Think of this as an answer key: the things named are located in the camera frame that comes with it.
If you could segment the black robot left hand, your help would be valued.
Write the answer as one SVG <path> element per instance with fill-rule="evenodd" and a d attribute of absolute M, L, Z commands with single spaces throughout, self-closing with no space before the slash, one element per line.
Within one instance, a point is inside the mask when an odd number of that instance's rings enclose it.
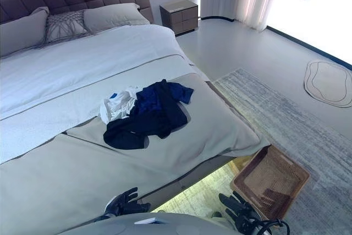
<path fill-rule="evenodd" d="M 139 204 L 137 200 L 138 188 L 134 187 L 122 194 L 114 196 L 105 207 L 104 215 L 120 216 L 148 212 L 151 204 Z"/>

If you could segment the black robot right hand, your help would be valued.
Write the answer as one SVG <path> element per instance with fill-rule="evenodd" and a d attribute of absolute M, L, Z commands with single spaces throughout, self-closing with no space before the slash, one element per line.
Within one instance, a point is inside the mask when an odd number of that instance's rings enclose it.
<path fill-rule="evenodd" d="M 233 191 L 233 195 L 218 195 L 220 202 L 226 207 L 225 212 L 235 222 L 236 229 L 243 234 L 253 234 L 257 223 L 261 219 L 258 212 L 240 194 Z"/>

